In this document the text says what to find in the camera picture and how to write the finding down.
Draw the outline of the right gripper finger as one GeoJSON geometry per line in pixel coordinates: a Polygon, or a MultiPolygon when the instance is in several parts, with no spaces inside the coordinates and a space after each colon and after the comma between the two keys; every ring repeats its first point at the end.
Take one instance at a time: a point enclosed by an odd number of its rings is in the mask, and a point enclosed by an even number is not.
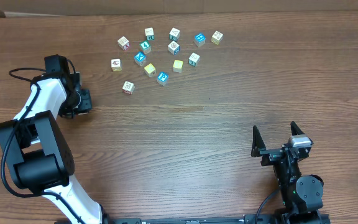
{"type": "Polygon", "coordinates": [[[266,150],[264,141],[260,135],[260,131],[256,125],[252,128],[252,149],[251,149],[251,156],[252,157],[260,157],[261,152],[266,150]]]}
{"type": "Polygon", "coordinates": [[[290,123],[290,128],[291,128],[291,135],[292,136],[297,136],[297,135],[303,135],[304,134],[304,132],[299,128],[299,126],[294,121],[292,121],[290,123]]]}

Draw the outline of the cream block red edge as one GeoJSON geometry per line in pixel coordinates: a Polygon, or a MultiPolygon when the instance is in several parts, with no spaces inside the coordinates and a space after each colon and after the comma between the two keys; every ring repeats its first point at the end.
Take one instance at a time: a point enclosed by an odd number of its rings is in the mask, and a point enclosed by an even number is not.
{"type": "Polygon", "coordinates": [[[124,93],[127,93],[129,95],[133,94],[135,90],[135,85],[132,82],[129,81],[125,81],[123,86],[122,86],[122,91],[124,93]]]}

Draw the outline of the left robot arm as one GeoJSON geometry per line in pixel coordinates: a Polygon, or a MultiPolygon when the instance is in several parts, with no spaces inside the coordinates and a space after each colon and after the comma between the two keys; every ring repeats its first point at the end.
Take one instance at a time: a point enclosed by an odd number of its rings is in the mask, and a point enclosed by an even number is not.
{"type": "Polygon", "coordinates": [[[69,223],[110,223],[104,208],[83,189],[56,119],[74,118],[92,109],[90,91],[64,56],[44,58],[41,74],[29,81],[31,93],[21,111],[0,123],[1,180],[19,198],[45,197],[69,223]]]}

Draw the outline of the blue P block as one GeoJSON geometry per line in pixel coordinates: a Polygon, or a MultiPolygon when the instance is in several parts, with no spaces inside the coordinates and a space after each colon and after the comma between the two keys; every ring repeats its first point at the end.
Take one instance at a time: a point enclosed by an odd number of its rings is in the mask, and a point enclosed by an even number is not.
{"type": "Polygon", "coordinates": [[[169,75],[165,72],[160,72],[157,76],[157,83],[161,84],[162,86],[165,86],[169,81],[169,75]]]}

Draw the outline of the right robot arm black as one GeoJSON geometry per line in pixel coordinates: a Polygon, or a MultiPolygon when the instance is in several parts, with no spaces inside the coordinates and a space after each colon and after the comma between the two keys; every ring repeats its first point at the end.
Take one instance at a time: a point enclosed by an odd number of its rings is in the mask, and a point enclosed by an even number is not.
{"type": "Polygon", "coordinates": [[[264,205],[276,194],[282,196],[284,208],[264,218],[266,223],[329,223],[327,215],[322,216],[324,182],[318,175],[302,175],[298,163],[309,157],[313,146],[310,139],[292,121],[291,136],[279,149],[267,149],[257,126],[252,128],[252,157],[260,157],[262,166],[272,166],[278,181],[274,190],[260,204],[254,223],[261,219],[264,205]]]}

